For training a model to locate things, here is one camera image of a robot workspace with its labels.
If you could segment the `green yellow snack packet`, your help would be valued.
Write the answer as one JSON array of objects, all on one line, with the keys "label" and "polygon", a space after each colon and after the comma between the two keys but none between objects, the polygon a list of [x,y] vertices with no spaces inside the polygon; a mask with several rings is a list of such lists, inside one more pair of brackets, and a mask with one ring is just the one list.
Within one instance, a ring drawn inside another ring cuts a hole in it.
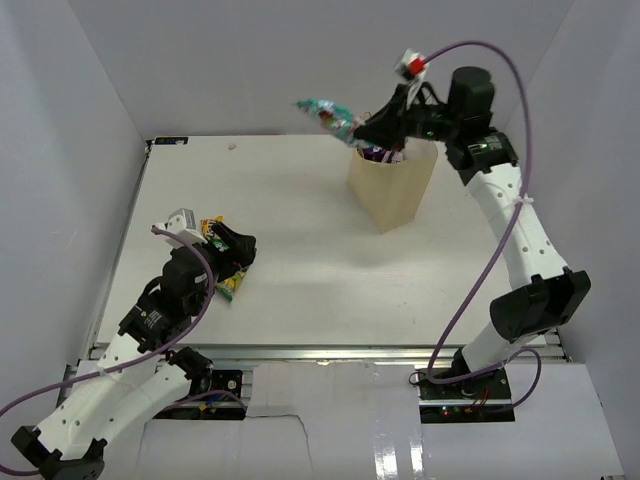
[{"label": "green yellow snack packet", "polygon": [[216,293],[227,302],[231,303],[242,285],[249,269],[249,266],[245,266],[235,269],[234,271],[231,271],[230,269],[222,271],[216,282]]}]

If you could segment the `purple candy packet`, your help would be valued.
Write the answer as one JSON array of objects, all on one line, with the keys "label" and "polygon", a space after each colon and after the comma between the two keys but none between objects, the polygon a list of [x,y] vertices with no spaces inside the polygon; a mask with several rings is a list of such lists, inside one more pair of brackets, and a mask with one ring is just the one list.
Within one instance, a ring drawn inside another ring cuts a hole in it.
[{"label": "purple candy packet", "polygon": [[375,163],[397,164],[404,160],[402,151],[388,150],[378,146],[358,148],[356,152],[363,159]]}]

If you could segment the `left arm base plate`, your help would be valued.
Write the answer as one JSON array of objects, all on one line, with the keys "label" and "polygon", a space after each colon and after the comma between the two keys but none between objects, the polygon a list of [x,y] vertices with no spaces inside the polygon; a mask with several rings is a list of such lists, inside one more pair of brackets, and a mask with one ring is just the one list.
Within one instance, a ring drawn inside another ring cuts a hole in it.
[{"label": "left arm base plate", "polygon": [[252,373],[215,369],[209,377],[191,387],[178,404],[166,407],[154,416],[162,420],[232,420],[245,418],[252,385]]}]

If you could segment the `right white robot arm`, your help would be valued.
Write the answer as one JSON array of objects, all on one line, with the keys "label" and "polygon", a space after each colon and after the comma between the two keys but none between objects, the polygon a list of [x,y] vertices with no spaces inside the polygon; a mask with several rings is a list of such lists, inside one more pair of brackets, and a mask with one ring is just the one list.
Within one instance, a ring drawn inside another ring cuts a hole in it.
[{"label": "right white robot arm", "polygon": [[571,269],[553,246],[528,195],[529,172],[508,139],[494,128],[494,85],[488,71],[460,67],[441,101],[414,61],[399,69],[402,83],[391,99],[354,131],[354,137],[393,149],[407,138],[439,141],[463,185],[480,205],[505,261],[510,292],[489,306],[489,323],[454,355],[451,367],[428,373],[432,384],[451,383],[472,399],[488,385],[487,373],[502,368],[525,344],[567,323],[591,288],[585,271]]}]

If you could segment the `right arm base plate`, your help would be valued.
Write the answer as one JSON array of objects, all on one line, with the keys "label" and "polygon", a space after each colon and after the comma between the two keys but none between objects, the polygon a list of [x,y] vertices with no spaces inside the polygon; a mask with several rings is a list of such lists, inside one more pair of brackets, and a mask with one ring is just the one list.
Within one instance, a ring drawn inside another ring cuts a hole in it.
[{"label": "right arm base plate", "polygon": [[419,369],[408,381],[418,389],[423,425],[515,421],[511,388],[504,369],[446,385],[429,382],[426,370]]}]

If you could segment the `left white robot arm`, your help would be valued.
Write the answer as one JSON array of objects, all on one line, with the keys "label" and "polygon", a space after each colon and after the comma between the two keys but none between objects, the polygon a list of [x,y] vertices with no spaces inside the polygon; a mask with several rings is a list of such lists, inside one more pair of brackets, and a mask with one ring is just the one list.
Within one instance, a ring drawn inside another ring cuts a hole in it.
[{"label": "left white robot arm", "polygon": [[58,383],[70,395],[11,438],[43,479],[96,479],[107,449],[128,431],[166,408],[224,392],[211,360],[175,345],[202,320],[217,284],[253,264],[257,240],[220,221],[206,231],[151,230],[173,244],[161,274],[145,285],[94,369]]}]

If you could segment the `teal snack packet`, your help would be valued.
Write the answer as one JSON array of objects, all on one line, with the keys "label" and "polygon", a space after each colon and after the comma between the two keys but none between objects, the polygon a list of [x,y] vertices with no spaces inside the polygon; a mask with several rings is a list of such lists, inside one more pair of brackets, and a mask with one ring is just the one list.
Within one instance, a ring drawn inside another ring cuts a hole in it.
[{"label": "teal snack packet", "polygon": [[364,121],[348,108],[334,101],[315,98],[298,100],[293,106],[348,147],[373,147],[372,143],[355,137],[355,130],[362,126]]}]

